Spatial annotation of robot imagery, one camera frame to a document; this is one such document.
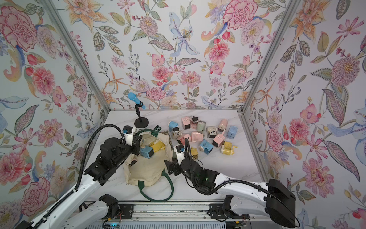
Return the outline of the pink square pencil sharpener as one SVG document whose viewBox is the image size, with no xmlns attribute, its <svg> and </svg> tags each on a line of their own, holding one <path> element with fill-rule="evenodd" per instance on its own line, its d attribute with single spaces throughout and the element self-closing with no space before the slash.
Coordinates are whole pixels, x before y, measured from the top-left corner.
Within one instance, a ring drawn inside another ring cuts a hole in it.
<svg viewBox="0 0 366 229">
<path fill-rule="evenodd" d="M 187 140 L 188 142 L 191 142 L 191 141 L 192 141 L 192 138 L 191 138 L 191 135 L 190 135 L 190 134 L 184 134 L 184 135 L 180 136 L 180 137 L 177 139 L 178 143 L 179 143 L 179 144 L 181 144 L 181 145 L 183 145 L 183 146 L 185 146 L 185 142 L 186 142 L 186 140 Z"/>
</svg>

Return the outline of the yellow crank pencil sharpener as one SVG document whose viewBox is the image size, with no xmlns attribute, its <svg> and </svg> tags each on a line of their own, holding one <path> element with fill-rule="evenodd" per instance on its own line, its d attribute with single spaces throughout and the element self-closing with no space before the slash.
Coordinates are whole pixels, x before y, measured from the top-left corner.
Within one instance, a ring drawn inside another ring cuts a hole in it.
<svg viewBox="0 0 366 229">
<path fill-rule="evenodd" d="M 225 141 L 221 146 L 221 154 L 230 156 L 235 153 L 236 149 L 237 146 L 233 145 L 231 142 Z"/>
</svg>

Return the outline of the cream pencil sharpener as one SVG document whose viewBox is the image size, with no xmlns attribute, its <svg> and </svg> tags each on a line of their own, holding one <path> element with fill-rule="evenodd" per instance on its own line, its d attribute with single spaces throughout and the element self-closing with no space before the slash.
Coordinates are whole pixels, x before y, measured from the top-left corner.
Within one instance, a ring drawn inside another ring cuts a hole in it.
<svg viewBox="0 0 366 229">
<path fill-rule="evenodd" d="M 215 138 L 218 134 L 218 129 L 217 129 L 217 127 L 214 127 L 214 126 L 208 126 L 206 128 L 206 132 L 207 132 L 208 138 Z"/>
</svg>

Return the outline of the cream green tote bag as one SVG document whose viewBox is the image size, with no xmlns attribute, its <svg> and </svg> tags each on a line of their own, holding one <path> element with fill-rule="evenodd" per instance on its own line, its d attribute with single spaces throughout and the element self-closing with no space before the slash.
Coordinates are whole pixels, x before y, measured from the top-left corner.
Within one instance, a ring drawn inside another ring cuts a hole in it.
<svg viewBox="0 0 366 229">
<path fill-rule="evenodd" d="M 160 140 L 166 145 L 165 150 L 160 150 L 150 158 L 144 158 L 139 155 L 131 155 L 123 164 L 124 176 L 126 183 L 137 186 L 139 192 L 148 201 L 151 202 L 167 202 L 174 194 L 174 184 L 168 175 L 164 160 L 173 161 L 173 146 L 168 131 L 161 131 L 161 127 L 157 125 L 154 129 L 140 129 L 134 135 L 141 137 L 140 147 L 150 146 L 156 140 Z M 159 179 L 165 178 L 170 185 L 170 195 L 163 199 L 154 199 L 144 193 L 145 187 L 155 185 Z"/>
</svg>

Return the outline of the blue lever pencil sharpener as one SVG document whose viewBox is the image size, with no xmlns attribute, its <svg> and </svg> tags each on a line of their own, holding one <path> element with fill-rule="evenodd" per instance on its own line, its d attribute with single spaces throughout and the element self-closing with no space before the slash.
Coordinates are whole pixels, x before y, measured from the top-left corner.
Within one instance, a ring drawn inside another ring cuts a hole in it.
<svg viewBox="0 0 366 229">
<path fill-rule="evenodd" d="M 140 147 L 140 155 L 144 158 L 150 159 L 154 155 L 153 148 L 150 146 Z"/>
</svg>

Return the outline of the blue cube pencil sharpener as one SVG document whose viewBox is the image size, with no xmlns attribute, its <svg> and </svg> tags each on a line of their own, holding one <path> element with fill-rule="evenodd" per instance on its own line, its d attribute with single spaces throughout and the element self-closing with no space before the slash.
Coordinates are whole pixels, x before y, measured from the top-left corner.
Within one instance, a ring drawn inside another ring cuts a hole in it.
<svg viewBox="0 0 366 229">
<path fill-rule="evenodd" d="M 226 137 L 229 139 L 234 139 L 237 134 L 238 128 L 236 126 L 231 125 L 227 131 Z"/>
</svg>

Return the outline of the small pink pencil sharpener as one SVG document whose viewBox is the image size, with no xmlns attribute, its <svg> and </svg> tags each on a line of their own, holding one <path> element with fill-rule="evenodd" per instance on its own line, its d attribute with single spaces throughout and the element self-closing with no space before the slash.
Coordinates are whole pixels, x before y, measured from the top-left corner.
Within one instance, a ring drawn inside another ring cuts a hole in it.
<svg viewBox="0 0 366 229">
<path fill-rule="evenodd" d="M 192 116 L 190 120 L 191 129 L 197 129 L 199 118 L 197 116 Z"/>
</svg>

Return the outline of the pale green cube sharpener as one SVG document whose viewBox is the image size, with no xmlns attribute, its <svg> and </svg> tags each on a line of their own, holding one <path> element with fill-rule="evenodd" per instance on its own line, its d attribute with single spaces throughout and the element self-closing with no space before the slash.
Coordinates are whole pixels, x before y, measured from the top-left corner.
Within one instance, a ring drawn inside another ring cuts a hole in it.
<svg viewBox="0 0 366 229">
<path fill-rule="evenodd" d="M 174 127 L 172 129 L 172 137 L 173 139 L 178 139 L 182 136 L 182 131 L 180 130 L 179 127 Z"/>
</svg>

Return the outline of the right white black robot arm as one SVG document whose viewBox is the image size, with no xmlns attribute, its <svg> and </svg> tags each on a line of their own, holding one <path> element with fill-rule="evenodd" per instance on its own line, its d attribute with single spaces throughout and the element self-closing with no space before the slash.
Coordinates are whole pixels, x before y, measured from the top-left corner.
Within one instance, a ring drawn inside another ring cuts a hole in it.
<svg viewBox="0 0 366 229">
<path fill-rule="evenodd" d="M 300 227 L 295 214 L 296 197 L 281 182 L 249 182 L 228 177 L 217 171 L 204 169 L 196 161 L 164 161 L 169 175 L 182 174 L 191 181 L 198 193 L 225 196 L 219 209 L 209 210 L 212 219 L 249 220 L 251 215 L 269 217 L 274 223 L 294 229 Z"/>
</svg>

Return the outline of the mint green pencil sharpener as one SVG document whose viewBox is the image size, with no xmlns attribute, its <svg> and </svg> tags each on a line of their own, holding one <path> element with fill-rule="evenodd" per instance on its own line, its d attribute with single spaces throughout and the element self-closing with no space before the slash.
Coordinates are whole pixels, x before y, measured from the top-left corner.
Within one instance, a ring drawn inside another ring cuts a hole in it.
<svg viewBox="0 0 366 229">
<path fill-rule="evenodd" d="M 198 123 L 197 123 L 197 127 L 196 127 L 196 130 L 197 130 L 199 133 L 202 133 L 202 132 L 204 132 L 205 127 L 206 127 L 206 122 L 205 122 L 205 121 L 198 121 Z"/>
</svg>

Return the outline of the blue round-front pencil sharpener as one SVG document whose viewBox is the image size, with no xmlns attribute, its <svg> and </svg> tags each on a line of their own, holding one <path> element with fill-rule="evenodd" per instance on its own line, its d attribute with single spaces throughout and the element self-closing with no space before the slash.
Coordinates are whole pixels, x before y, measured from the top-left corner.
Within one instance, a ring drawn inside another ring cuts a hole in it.
<svg viewBox="0 0 366 229">
<path fill-rule="evenodd" d="M 198 147 L 199 151 L 204 152 L 207 155 L 209 155 L 212 152 L 213 148 L 214 146 L 205 139 L 203 139 L 203 141 L 200 143 Z"/>
</svg>

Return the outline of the large pink pencil sharpener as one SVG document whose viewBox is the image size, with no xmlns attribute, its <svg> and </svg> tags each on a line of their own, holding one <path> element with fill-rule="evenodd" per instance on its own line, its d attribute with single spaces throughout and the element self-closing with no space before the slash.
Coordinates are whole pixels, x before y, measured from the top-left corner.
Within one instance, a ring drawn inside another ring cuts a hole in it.
<svg viewBox="0 0 366 229">
<path fill-rule="evenodd" d="M 191 128 L 191 119 L 187 116 L 182 118 L 183 129 L 187 130 Z"/>
</svg>

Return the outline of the pink round pencil sharpener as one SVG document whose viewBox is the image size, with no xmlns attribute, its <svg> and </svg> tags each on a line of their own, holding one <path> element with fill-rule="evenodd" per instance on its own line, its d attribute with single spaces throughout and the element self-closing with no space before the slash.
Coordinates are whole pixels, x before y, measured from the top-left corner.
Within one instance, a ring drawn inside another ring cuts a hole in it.
<svg viewBox="0 0 366 229">
<path fill-rule="evenodd" d="M 218 125 L 218 132 L 222 133 L 227 129 L 228 120 L 222 119 Z"/>
</svg>

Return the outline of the pink lever pencil sharpener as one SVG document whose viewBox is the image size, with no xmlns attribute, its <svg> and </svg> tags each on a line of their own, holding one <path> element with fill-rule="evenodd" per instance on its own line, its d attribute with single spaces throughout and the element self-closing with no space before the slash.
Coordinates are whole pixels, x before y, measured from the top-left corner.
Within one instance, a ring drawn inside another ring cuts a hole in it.
<svg viewBox="0 0 366 229">
<path fill-rule="evenodd" d="M 216 148 L 219 148 L 225 141 L 225 131 L 224 130 L 222 133 L 219 133 L 212 142 L 212 145 Z"/>
</svg>

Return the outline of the light blue pencil sharpener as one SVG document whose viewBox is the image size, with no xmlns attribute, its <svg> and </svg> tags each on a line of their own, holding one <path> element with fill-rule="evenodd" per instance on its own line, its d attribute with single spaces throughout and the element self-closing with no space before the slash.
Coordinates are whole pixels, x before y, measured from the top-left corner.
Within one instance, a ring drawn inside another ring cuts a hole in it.
<svg viewBox="0 0 366 229">
<path fill-rule="evenodd" d="M 172 132 L 173 129 L 176 128 L 176 127 L 179 127 L 179 124 L 178 123 L 176 123 L 174 121 L 170 121 L 168 123 L 168 130 L 169 130 L 169 132 Z"/>
</svg>

